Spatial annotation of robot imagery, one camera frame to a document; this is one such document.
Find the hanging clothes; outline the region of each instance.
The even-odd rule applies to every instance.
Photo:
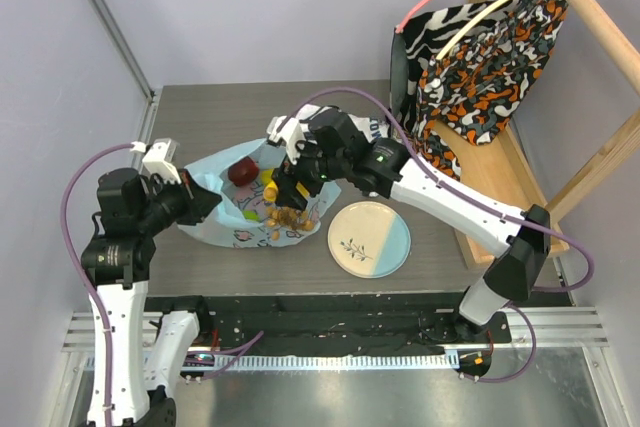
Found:
[[[454,9],[457,15],[463,14],[471,20],[490,4],[468,4]],[[407,42],[409,37],[402,39],[407,79],[404,98],[397,80],[402,70],[397,60],[399,42],[394,41],[391,104],[416,150],[436,168],[459,179],[460,165],[455,154],[433,131],[436,120],[440,119],[474,145],[491,142],[506,128],[511,115],[540,76],[566,16],[567,3],[565,0],[510,1],[480,22],[446,57],[437,61],[437,49],[461,28],[460,23],[454,26],[455,22],[450,22],[448,29],[447,25],[433,28],[434,19],[455,19],[448,15],[451,10],[416,17],[418,20],[426,16],[423,29],[407,30],[407,24],[405,32],[400,34],[418,31],[421,36],[417,42],[415,39]],[[417,71],[420,78],[414,96],[412,89]]]

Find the light blue bag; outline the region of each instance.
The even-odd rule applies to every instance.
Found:
[[[293,231],[283,227],[278,240],[273,240],[270,236],[273,229],[268,228],[264,223],[267,219],[266,208],[271,204],[265,202],[262,197],[264,185],[259,177],[250,185],[240,188],[235,187],[227,177],[229,167],[244,157],[253,159],[262,171],[279,167],[284,156],[284,147],[273,147],[267,144],[266,140],[257,139],[187,165],[186,168],[193,179],[201,187],[220,194],[222,202],[201,224],[178,227],[190,236],[208,244],[234,248],[285,247],[297,244],[305,237],[317,232],[320,228],[320,218],[340,194],[340,187],[335,182],[325,184],[320,194],[309,198],[307,212],[309,219],[315,223],[312,231]],[[243,211],[257,214],[260,221],[246,219]]]

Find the clothing rack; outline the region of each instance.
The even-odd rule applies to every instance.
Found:
[[[596,0],[567,0],[598,43],[640,95],[640,54]],[[627,160],[640,146],[640,109],[636,111],[558,194],[547,202],[538,186],[520,146],[509,127],[482,148],[465,145],[449,129],[437,129],[464,165],[462,182],[512,205],[528,208],[531,203],[545,205],[557,229],[559,222],[597,185]],[[493,257],[472,239],[457,233],[469,268],[486,268]],[[552,239],[551,255],[568,246]]]

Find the beige and blue plate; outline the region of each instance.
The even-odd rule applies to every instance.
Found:
[[[329,226],[328,242],[338,265],[365,279],[395,272],[411,250],[407,224],[378,202],[358,202],[338,212]]]

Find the white wall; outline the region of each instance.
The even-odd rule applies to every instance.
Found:
[[[637,0],[598,0],[631,42],[640,48]],[[593,155],[640,102],[580,19],[570,14],[554,57],[516,114],[527,153],[549,197]],[[635,405],[640,398],[637,361],[640,328],[640,153],[636,152],[571,212],[561,226],[589,246],[597,261],[593,281],[576,292],[596,305]],[[563,263],[576,279],[585,263],[570,254]]]
[[[106,1],[157,87],[388,78],[393,27],[418,0]]]
[[[71,312],[85,294],[58,224],[75,169],[130,141],[145,102],[87,0],[0,0],[0,412],[2,425],[41,426]],[[97,210],[97,175],[71,204],[82,249]]]

